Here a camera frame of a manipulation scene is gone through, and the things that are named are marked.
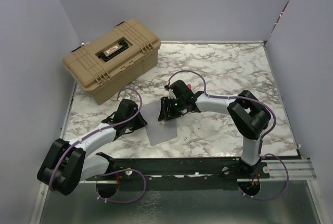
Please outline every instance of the white arm segment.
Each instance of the white arm segment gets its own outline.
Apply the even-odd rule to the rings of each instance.
[[[95,130],[99,130],[103,127],[109,126],[107,123],[101,123],[100,125],[98,125],[97,128],[93,129],[92,131],[84,134],[83,136],[79,137],[79,138],[75,138],[72,140],[69,140],[69,144],[73,144],[76,141],[80,141],[82,139],[82,137],[90,134],[91,132],[95,131]],[[93,153],[94,151],[96,151],[97,149],[99,149],[100,147],[102,147],[103,145],[113,142],[114,138],[116,137],[116,130],[114,128],[110,128],[110,129],[105,129],[102,130],[98,133],[95,133],[94,135],[90,136],[88,139],[82,141],[81,143],[79,143],[78,145],[76,145],[75,147],[77,148],[82,148],[83,150],[85,150],[86,155],[85,157],[88,157],[91,153]]]
[[[80,181],[104,174],[109,165],[109,161],[99,155],[84,160]]]
[[[211,98],[202,94],[196,100],[196,105],[201,112],[216,112],[229,115],[227,107],[230,103],[234,102],[235,99],[218,99]]]
[[[202,94],[196,100],[196,105],[201,112],[209,111],[229,115],[227,107],[234,101],[235,99],[211,98]],[[259,145],[260,139],[251,140],[243,137],[243,152],[241,154],[241,159],[250,166],[255,165],[260,159]]]
[[[260,138],[258,140],[251,140],[243,137],[243,152],[241,154],[242,161],[250,166],[257,164],[260,159],[259,145]]]

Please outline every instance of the metal floor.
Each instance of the metal floor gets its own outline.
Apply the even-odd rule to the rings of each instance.
[[[258,196],[273,196],[284,182],[262,182]],[[129,200],[138,192],[118,192],[118,200]],[[147,191],[132,204],[97,200],[95,184],[80,184],[72,194],[49,192],[43,224],[185,223],[185,224],[317,224],[320,223],[306,181],[291,181],[282,197],[254,201],[239,191]]]

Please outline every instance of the toolbox lid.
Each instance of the toolbox lid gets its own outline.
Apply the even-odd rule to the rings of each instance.
[[[160,46],[161,41],[156,35],[136,19],[130,19],[97,40],[73,50],[62,63],[84,90],[94,91]]]

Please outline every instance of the table surface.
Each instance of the table surface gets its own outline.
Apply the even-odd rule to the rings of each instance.
[[[264,138],[262,153],[297,155],[289,122],[262,44],[162,44],[158,64],[129,84],[139,91],[143,103],[167,96],[163,88],[174,72],[198,71],[207,81],[210,94],[238,94],[251,91],[268,104],[277,116],[277,126]],[[203,83],[192,73],[174,78],[202,91]],[[95,128],[117,110],[116,96],[102,105],[76,86],[68,119],[65,140],[79,137]],[[240,156],[242,136],[228,115],[217,113],[187,114],[177,120],[177,138],[151,146],[144,128],[122,136],[101,147],[114,158],[220,157]]]

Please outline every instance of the sheet of paper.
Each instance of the sheet of paper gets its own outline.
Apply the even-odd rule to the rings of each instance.
[[[144,104],[141,114],[148,125],[145,126],[151,146],[177,137],[177,119],[158,122],[161,110],[161,101]]]

